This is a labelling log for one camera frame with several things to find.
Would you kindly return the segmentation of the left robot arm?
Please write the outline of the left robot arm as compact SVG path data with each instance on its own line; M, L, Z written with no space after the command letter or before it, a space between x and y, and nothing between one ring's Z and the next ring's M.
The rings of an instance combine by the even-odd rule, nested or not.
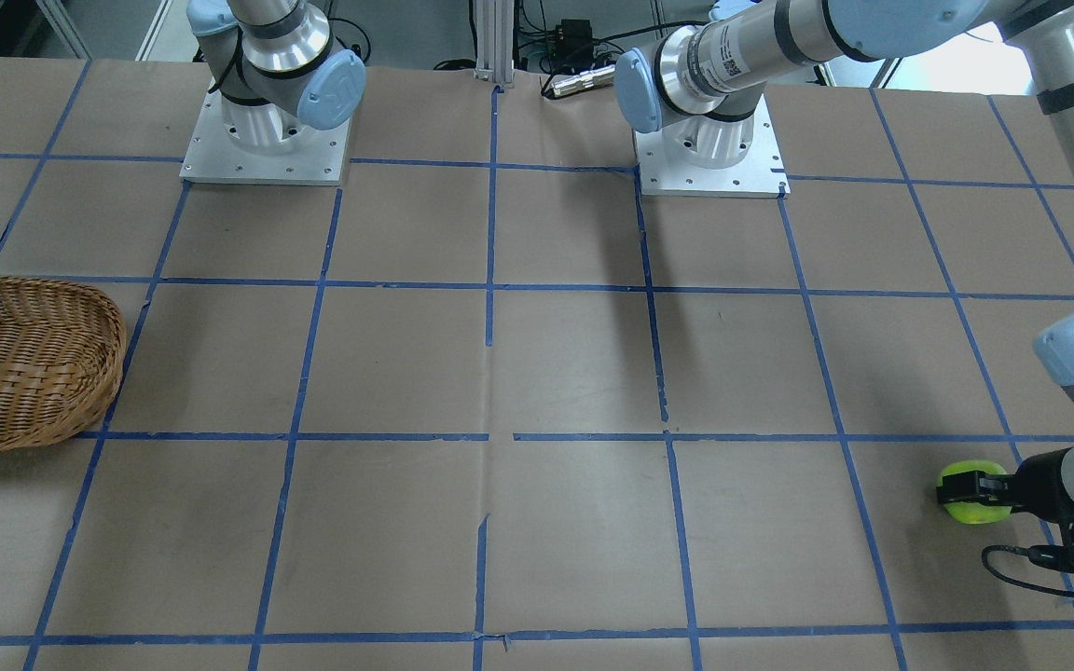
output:
M639 135L685 127L749 126L772 77L838 57L860 62L933 50L995 24L1024 52L1041 120L1024 147L984 94L871 93L870 131L889 144L895 177L884 184L911 202L943 279L943 318L957 320L990 396L990 442L1015 444L1012 418L988 368L989 336L972 326L971 288L1026 285L1036 262L1028 234L1063 225L1049 208L1030 158L1048 154L1074 190L1074 1L763 1L711 21L678 27L615 65L618 105ZM1033 338L1033 355L1074 404L1074 313ZM947 475L950 505L1011 510L1074 522L1074 446L1028 456L1013 475L979 467Z

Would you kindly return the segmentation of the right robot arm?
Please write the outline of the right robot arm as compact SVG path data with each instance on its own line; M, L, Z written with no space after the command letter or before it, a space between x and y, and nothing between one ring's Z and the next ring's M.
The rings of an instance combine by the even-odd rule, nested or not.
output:
M193 297L253 298L277 338L323 300L329 256L305 280L195 271L224 228L266 214L274 227L320 221L289 184L337 186L342 132L366 84L307 1L192 1L204 64L0 57L0 276L174 285ZM216 237L192 247L180 216Z

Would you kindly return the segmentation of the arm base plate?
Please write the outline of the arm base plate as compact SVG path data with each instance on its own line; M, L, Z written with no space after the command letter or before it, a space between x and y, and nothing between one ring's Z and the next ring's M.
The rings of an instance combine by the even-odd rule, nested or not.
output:
M240 105L205 94L180 178L213 185L340 186L352 117L315 129L273 103Z

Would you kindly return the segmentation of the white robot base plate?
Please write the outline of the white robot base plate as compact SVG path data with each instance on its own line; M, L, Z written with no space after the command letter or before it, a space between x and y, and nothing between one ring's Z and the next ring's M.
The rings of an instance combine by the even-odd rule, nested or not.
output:
M742 97L755 106L741 120L720 119L721 112L735 110L734 94L711 115L678 120L652 133L632 133L643 194L789 196L789 178L764 91L754 89Z

